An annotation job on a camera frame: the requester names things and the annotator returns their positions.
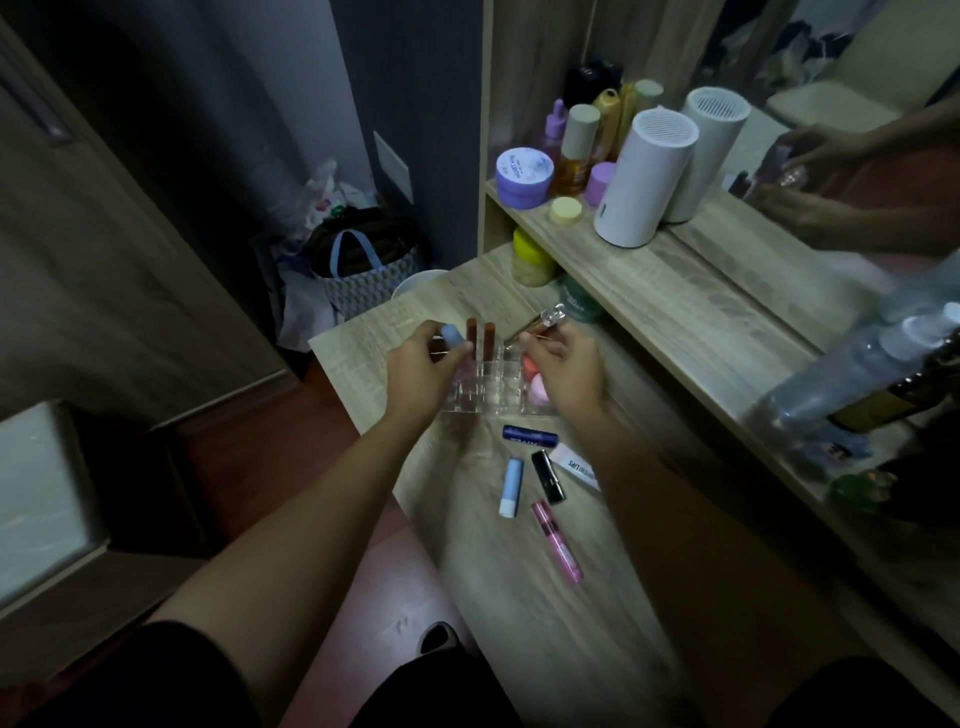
pink lip gloss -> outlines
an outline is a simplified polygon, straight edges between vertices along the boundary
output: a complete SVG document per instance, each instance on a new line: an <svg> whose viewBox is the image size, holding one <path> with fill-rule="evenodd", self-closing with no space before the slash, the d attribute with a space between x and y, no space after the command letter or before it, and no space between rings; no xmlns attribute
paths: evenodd
<svg viewBox="0 0 960 728"><path fill-rule="evenodd" d="M564 534L561 533L557 522L553 519L550 506L546 504L545 500L538 500L533 504L533 511L534 516L537 517L537 521L540 524L540 528L543 529L543 535L550 540L553 552L557 554L557 558L560 560L560 565L564 568L566 575L570 577L570 580L574 584L579 584L584 580L584 573L580 571L580 565L577 564L577 560L573 558L573 554L570 553L570 547L566 545Z"/></svg>

wooden door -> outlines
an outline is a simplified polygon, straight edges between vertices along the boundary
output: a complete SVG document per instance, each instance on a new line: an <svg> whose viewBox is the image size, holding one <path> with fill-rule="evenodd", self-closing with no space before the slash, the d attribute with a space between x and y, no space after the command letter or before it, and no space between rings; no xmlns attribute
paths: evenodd
<svg viewBox="0 0 960 728"><path fill-rule="evenodd" d="M283 370L0 20L0 417L64 398L156 425Z"/></svg>

lip balm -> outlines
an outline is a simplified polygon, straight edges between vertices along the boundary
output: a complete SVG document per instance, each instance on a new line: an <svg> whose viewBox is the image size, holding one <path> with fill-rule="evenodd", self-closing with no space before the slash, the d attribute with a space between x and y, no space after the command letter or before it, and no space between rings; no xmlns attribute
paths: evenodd
<svg viewBox="0 0 960 728"><path fill-rule="evenodd" d="M523 461L510 458L507 474L503 477L503 496L500 498L500 515L505 519L516 516L516 500L520 495L520 480L523 478Z"/></svg>

hand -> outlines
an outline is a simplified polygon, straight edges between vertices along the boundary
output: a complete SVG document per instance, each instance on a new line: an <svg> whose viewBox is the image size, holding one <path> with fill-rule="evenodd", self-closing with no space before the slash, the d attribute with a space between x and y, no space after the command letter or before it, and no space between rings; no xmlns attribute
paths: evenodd
<svg viewBox="0 0 960 728"><path fill-rule="evenodd" d="M426 429L444 406L453 376L473 345L465 341L435 364L430 360L430 339L442 326L424 321L409 339L387 354L385 420Z"/></svg>
<svg viewBox="0 0 960 728"><path fill-rule="evenodd" d="M764 215L813 248L857 249L862 210L775 184L764 184L754 204Z"/></svg>
<svg viewBox="0 0 960 728"><path fill-rule="evenodd" d="M557 332L562 342L541 342L522 333L520 343L540 368L550 401L561 415L574 422L603 409L603 359L596 341L572 321L561 321Z"/></svg>
<svg viewBox="0 0 960 728"><path fill-rule="evenodd" d="M777 144L791 146L797 154L783 164L782 170L805 166L810 177L807 188L814 190L822 189L834 172L870 153L864 134L837 132L819 124L782 134Z"/></svg>

red floor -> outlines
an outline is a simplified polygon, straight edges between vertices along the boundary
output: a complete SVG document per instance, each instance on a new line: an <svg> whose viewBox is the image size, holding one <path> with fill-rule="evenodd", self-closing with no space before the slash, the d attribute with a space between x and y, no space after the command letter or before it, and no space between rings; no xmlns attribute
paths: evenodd
<svg viewBox="0 0 960 728"><path fill-rule="evenodd" d="M192 436L184 450L216 527L233 539L313 482L357 438L333 387L314 364L306 384ZM283 728L348 725L376 687L414 658L420 634L440 619L476 650L391 497Z"/></svg>

